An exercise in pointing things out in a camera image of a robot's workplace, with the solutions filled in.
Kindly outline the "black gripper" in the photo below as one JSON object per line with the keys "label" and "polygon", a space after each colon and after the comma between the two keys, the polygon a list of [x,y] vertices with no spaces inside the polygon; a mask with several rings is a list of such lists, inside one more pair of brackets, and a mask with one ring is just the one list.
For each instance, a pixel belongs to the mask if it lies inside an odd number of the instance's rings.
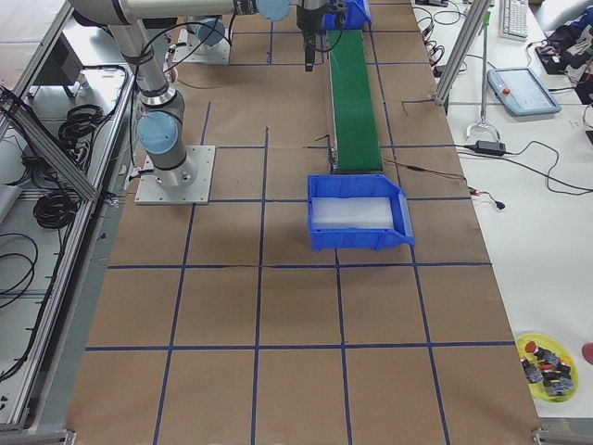
{"label": "black gripper", "polygon": [[333,16],[334,28],[341,29],[346,19],[344,1],[303,0],[296,3],[296,25],[303,33],[305,71],[315,64],[315,34],[323,28],[324,17]]}

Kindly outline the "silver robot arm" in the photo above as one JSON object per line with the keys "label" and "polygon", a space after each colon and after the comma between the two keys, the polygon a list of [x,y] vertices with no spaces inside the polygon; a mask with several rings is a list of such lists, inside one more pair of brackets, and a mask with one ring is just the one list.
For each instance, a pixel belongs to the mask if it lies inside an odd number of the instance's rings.
{"label": "silver robot arm", "polygon": [[317,34],[323,16],[345,16],[342,1],[72,1],[84,18],[108,26],[124,59],[134,70],[145,115],[137,126],[138,139],[152,161],[156,181],[165,189],[188,185],[197,176],[196,163],[183,145],[184,102],[156,61],[145,34],[144,19],[219,17],[225,14],[260,14],[270,21],[284,19],[296,8],[296,25],[302,31],[305,68],[315,62]]}
{"label": "silver robot arm", "polygon": [[212,49],[222,42],[230,43],[222,16],[195,18],[185,25],[189,49]]}

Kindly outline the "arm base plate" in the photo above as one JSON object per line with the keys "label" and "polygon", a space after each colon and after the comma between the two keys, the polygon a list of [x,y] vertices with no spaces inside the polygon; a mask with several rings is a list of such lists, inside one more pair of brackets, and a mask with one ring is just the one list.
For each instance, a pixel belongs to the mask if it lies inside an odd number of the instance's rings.
{"label": "arm base plate", "polygon": [[172,63],[196,63],[202,65],[227,65],[231,47],[221,40],[215,45],[200,44],[193,36],[182,34],[175,46]]}
{"label": "arm base plate", "polygon": [[175,170],[163,171],[146,156],[145,169],[135,193],[139,205],[207,205],[209,202],[215,146],[186,146],[184,164]]}

